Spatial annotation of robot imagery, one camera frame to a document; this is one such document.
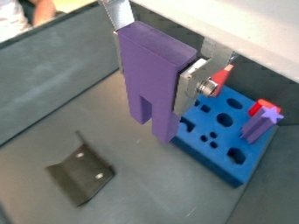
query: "black metal bracket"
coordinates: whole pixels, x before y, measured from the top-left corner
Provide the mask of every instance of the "black metal bracket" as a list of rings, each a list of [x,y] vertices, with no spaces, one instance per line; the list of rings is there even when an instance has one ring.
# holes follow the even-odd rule
[[[45,169],[73,204],[80,206],[94,197],[116,172],[106,160],[92,150],[77,131],[76,134],[82,145],[61,163]]]

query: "silver bolt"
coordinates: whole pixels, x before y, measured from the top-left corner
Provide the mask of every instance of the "silver bolt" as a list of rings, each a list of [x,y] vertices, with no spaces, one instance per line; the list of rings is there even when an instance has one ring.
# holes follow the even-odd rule
[[[82,156],[84,156],[84,153],[81,152],[76,155],[76,158],[81,158]]]
[[[96,176],[96,179],[101,179],[102,178],[102,173],[100,173],[97,176]]]

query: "white panel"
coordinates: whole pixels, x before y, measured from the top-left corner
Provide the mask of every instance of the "white panel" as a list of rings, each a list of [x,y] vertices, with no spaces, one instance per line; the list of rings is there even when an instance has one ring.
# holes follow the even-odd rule
[[[297,0],[132,0],[299,82]]]

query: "metal gripper bracket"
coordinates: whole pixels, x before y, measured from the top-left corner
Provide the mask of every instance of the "metal gripper bracket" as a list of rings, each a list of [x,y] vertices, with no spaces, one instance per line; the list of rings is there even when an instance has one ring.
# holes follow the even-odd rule
[[[203,41],[200,52],[209,59],[199,59],[180,74],[173,103],[173,113],[177,116],[183,116],[188,111],[199,95],[212,96],[217,84],[211,80],[211,76],[239,56],[224,45],[207,38]]]
[[[128,0],[97,0],[97,1],[98,3],[101,2],[104,4],[109,20],[114,27],[113,38],[116,42],[117,64],[118,64],[118,71],[123,74],[124,68],[118,48],[117,30],[135,22],[133,12]]]

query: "blue pegboard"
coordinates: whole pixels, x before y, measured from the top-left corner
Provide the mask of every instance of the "blue pegboard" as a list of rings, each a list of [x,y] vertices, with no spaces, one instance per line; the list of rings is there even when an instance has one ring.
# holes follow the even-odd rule
[[[219,97],[200,96],[181,118],[172,142],[195,157],[232,186],[249,180],[276,127],[252,143],[240,139],[255,104],[244,95],[223,87]]]

